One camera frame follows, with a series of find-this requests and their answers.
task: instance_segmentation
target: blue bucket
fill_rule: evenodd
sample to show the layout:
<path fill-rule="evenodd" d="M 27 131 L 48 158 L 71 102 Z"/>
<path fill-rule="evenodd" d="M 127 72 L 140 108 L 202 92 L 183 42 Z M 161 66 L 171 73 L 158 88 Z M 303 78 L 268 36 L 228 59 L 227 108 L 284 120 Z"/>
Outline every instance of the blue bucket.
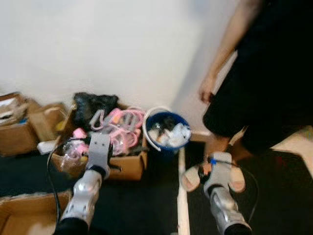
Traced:
<path fill-rule="evenodd" d="M 179 123 L 182 123 L 188 127 L 189 126 L 189 123 L 184 119 L 182 118 L 181 116 L 179 116 L 178 114 L 174 114 L 174 113 L 171 113 L 171 112 L 160 112 L 160 113 L 156 113 L 150 117 L 147 118 L 146 120 L 146 128 L 147 130 L 151 130 L 152 126 L 157 123 L 157 122 L 162 122 L 165 118 L 167 117 L 172 117 L 173 120 L 174 120 L 174 124 L 179 124 Z M 164 146 L 164 145 L 161 145 L 159 144 L 158 142 L 154 141 L 149 133 L 147 133 L 147 135 L 149 136 L 149 138 L 153 141 L 153 143 L 159 147 L 161 150 L 165 150 L 165 151 L 171 151 L 171 152 L 174 152 L 176 150 L 179 150 L 180 148 L 184 147 L 186 144 L 188 144 L 189 140 L 186 141 L 186 143 L 182 144 L 181 146 L 178 146 L 178 147 L 169 147 L 169 146 Z"/>

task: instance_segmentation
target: cardboard box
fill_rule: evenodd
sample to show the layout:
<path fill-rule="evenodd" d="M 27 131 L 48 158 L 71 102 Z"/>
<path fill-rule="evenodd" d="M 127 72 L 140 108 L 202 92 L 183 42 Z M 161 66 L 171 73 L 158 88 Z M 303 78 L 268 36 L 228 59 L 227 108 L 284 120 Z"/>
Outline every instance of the cardboard box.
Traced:
<path fill-rule="evenodd" d="M 0 101 L 11 98 L 16 98 L 19 105 L 28 104 L 26 115 L 39 107 L 35 101 L 25 100 L 19 93 L 0 96 Z M 0 127 L 1 156 L 12 156 L 31 152 L 37 149 L 37 144 L 36 133 L 28 121 Z"/>
<path fill-rule="evenodd" d="M 66 109 L 62 103 L 49 104 L 28 115 L 40 141 L 57 139 L 56 125 L 66 118 Z"/>
<path fill-rule="evenodd" d="M 59 193 L 62 211 L 70 191 Z M 55 230 L 56 205 L 53 194 L 35 193 L 0 199 L 0 235 L 50 235 Z"/>
<path fill-rule="evenodd" d="M 78 128 L 72 122 L 72 118 L 74 116 L 74 109 L 71 109 L 68 117 L 64 122 L 64 126 L 62 127 L 63 134 L 58 137 L 57 145 L 61 144 L 63 141 L 67 140 L 72 136 L 73 131 Z M 147 146 L 146 139 L 143 136 L 142 145 L 144 147 Z M 62 171 L 61 163 L 63 157 L 61 156 L 61 151 L 56 151 L 52 155 L 52 161 L 58 171 Z M 127 156 L 127 157 L 112 157 L 110 159 L 110 163 L 112 165 L 117 165 L 122 168 L 122 171 L 112 169 L 110 172 L 110 179 L 115 180 L 140 180 L 144 170 L 147 168 L 147 153 L 142 151 L 137 156 Z M 70 172 L 68 172 L 73 177 L 78 177 L 86 167 L 86 162 L 81 163 L 80 165 L 74 167 Z"/>

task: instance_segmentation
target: hand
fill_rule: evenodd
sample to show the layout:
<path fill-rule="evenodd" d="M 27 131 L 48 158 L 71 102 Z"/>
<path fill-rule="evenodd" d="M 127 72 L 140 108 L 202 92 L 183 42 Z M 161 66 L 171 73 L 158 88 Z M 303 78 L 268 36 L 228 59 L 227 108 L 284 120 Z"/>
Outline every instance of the hand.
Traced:
<path fill-rule="evenodd" d="M 216 76 L 208 75 L 201 83 L 199 88 L 199 96 L 200 100 L 205 103 L 209 104 L 214 95 L 212 94 L 212 91 L 215 86 Z"/>

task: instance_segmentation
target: person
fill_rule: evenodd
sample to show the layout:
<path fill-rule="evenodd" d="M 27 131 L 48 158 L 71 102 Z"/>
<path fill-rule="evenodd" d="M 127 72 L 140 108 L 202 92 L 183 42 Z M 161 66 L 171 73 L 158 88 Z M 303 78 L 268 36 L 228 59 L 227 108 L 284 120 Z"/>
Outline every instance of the person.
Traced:
<path fill-rule="evenodd" d="M 312 4 L 312 0 L 239 2 L 199 90 L 201 101 L 210 104 L 203 116 L 212 133 L 206 157 L 225 151 L 244 128 L 243 137 L 230 150 L 234 163 L 312 123 Z M 213 95 L 217 75 L 234 51 L 237 58 Z M 203 164 L 206 172 L 210 167 Z M 238 168 L 232 170 L 229 185 L 244 190 Z"/>

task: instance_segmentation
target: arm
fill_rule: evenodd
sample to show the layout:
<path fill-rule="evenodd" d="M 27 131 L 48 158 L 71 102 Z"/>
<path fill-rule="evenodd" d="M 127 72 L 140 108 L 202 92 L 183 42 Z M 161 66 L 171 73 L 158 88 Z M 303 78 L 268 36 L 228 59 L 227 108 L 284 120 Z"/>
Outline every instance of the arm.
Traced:
<path fill-rule="evenodd" d="M 260 13 L 263 3 L 264 0 L 241 0 L 239 2 L 211 68 L 200 86 L 199 95 L 204 103 L 208 104 L 210 102 L 210 96 L 215 86 L 217 74 Z"/>

